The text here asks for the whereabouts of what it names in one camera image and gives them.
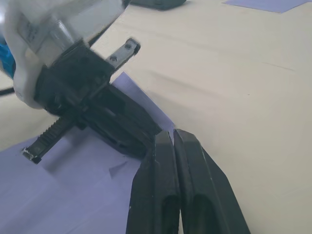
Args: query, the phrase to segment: purple sheet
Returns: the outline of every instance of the purple sheet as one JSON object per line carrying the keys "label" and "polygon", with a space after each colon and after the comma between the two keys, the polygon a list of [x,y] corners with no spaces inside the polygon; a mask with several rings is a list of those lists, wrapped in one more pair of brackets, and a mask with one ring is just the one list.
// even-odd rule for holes
{"label": "purple sheet", "polygon": [[[114,85],[147,108],[164,129],[171,120],[124,73]],[[124,234],[140,161],[90,129],[72,129],[35,165],[21,155],[34,139],[0,152],[1,234]]]}
{"label": "purple sheet", "polygon": [[283,13],[312,0],[228,0],[225,4]]}

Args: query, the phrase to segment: screw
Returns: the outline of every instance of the screw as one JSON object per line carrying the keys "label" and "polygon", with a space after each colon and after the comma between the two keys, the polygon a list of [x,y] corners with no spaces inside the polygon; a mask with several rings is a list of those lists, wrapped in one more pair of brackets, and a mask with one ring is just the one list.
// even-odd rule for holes
{"label": "screw", "polygon": [[126,48],[127,50],[130,50],[130,49],[132,48],[132,46],[131,46],[130,44],[126,44],[126,45],[125,45],[125,48]]}
{"label": "screw", "polygon": [[112,55],[110,58],[109,58],[110,61],[113,61],[113,62],[117,62],[117,57],[115,55]]}

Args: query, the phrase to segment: white robot part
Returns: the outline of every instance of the white robot part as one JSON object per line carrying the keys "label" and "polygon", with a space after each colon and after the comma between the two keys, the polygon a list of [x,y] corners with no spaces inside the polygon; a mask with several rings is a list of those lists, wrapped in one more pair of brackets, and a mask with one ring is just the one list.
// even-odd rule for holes
{"label": "white robot part", "polygon": [[10,0],[4,38],[16,62],[14,89],[23,102],[34,101],[42,66],[80,39],[88,42],[125,9],[123,0]]}

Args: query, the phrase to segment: black cable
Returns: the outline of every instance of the black cable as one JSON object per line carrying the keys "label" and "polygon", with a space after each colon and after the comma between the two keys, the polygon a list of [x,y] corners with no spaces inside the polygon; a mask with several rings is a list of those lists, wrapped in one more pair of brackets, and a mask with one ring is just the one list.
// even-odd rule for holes
{"label": "black cable", "polygon": [[14,91],[14,88],[8,88],[8,89],[2,89],[0,90],[0,97],[2,96],[5,96],[5,95],[9,95],[9,94],[13,94],[15,91]]}

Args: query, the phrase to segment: beige table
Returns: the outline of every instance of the beige table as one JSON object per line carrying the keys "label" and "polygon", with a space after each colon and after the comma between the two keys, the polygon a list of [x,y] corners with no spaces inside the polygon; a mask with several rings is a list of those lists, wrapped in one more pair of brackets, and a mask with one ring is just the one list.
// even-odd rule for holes
{"label": "beige table", "polygon": [[[312,232],[312,3],[284,14],[193,0],[130,6],[95,50],[133,36],[126,71],[226,173],[253,234]],[[0,87],[11,81],[0,78]],[[54,121],[0,99],[0,149]]]}

